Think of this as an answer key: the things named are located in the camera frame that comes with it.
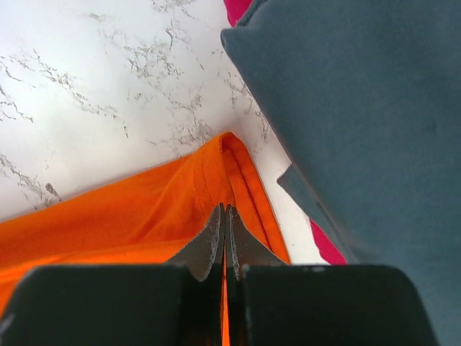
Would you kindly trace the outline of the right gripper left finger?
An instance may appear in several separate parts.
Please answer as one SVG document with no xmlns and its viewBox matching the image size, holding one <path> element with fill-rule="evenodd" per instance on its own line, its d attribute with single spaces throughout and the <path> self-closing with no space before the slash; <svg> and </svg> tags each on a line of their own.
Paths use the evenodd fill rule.
<svg viewBox="0 0 461 346">
<path fill-rule="evenodd" d="M 35 267 L 1 317 L 3 345 L 221 345 L 225 211 L 163 264 Z"/>
</svg>

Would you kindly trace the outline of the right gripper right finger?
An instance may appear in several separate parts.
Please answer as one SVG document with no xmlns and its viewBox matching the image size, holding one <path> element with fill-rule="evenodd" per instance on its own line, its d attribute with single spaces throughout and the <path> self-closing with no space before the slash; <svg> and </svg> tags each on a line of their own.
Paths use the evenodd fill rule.
<svg viewBox="0 0 461 346">
<path fill-rule="evenodd" d="M 420 296 L 399 269 L 289 265 L 225 211 L 232 345 L 436 345 Z"/>
</svg>

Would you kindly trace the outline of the orange t shirt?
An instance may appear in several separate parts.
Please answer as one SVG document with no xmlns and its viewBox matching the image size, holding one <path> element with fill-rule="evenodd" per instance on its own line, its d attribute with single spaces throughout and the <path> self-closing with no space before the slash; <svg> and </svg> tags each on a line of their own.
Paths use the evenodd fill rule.
<svg viewBox="0 0 461 346">
<path fill-rule="evenodd" d="M 189 156 L 2 223 L 1 317 L 33 268 L 163 264 L 201 232 L 218 205 L 235 207 L 249 232 L 288 261 L 259 173 L 243 143 L 224 133 Z M 223 254 L 221 345 L 232 345 L 225 228 Z"/>
</svg>

